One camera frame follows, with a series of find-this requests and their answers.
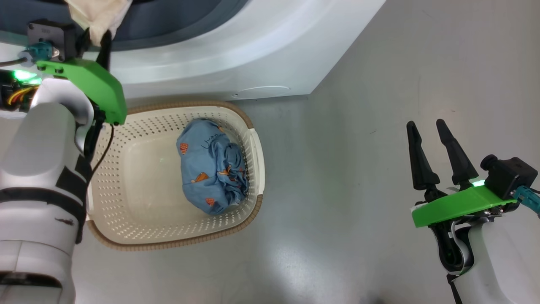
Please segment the white washing machine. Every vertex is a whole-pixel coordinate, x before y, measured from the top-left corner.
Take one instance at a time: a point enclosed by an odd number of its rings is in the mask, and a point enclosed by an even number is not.
[[[14,59],[22,49],[27,22],[69,21],[62,0],[0,3],[0,61]],[[127,98],[309,94],[383,3],[134,0],[113,44],[111,73]]]

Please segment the green bracket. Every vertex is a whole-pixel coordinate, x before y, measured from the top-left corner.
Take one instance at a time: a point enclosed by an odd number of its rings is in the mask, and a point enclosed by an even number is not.
[[[38,61],[40,71],[69,79],[105,112],[105,121],[124,124],[126,99],[120,82],[95,61],[74,58],[66,62]]]
[[[414,210],[414,225],[424,227],[515,202],[515,200],[501,200],[485,186],[471,187],[427,203]]]

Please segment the black strap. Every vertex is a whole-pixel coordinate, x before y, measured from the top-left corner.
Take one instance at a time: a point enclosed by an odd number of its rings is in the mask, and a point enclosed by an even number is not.
[[[82,155],[79,155],[79,158],[77,159],[75,171],[79,172],[79,174],[81,174],[86,181],[88,181],[88,178],[90,178],[90,175],[92,175],[92,167],[90,167],[90,163],[88,163],[88,161]]]
[[[86,201],[86,181],[83,181],[80,176],[73,173],[67,167],[64,167],[64,170],[60,173],[60,177],[56,182],[56,187],[73,194],[78,197],[81,202]]]
[[[0,203],[13,201],[39,201],[58,206],[73,215],[79,222],[75,244],[83,240],[83,226],[86,221],[86,199],[83,205],[71,197],[50,189],[42,188],[7,188],[0,190]]]

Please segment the gray floor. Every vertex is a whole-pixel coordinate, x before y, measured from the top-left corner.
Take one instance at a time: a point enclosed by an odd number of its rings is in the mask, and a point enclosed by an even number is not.
[[[252,224],[137,253],[86,230],[73,257],[77,303],[453,303],[434,238],[410,217],[422,193],[405,124],[417,122],[441,188],[452,184],[437,118],[478,170],[491,153],[540,168],[539,5],[388,0],[313,94],[239,103],[266,159]],[[539,283],[536,215],[522,207],[497,222]]]

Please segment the fabric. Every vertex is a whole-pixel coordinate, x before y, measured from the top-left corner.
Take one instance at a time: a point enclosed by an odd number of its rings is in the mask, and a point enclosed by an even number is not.
[[[249,187],[240,147],[210,120],[189,123],[176,142],[186,198],[208,214],[240,203]]]
[[[65,0],[71,19],[83,29],[90,28],[90,40],[99,47],[103,35],[111,31],[112,38],[124,20],[132,0]]]

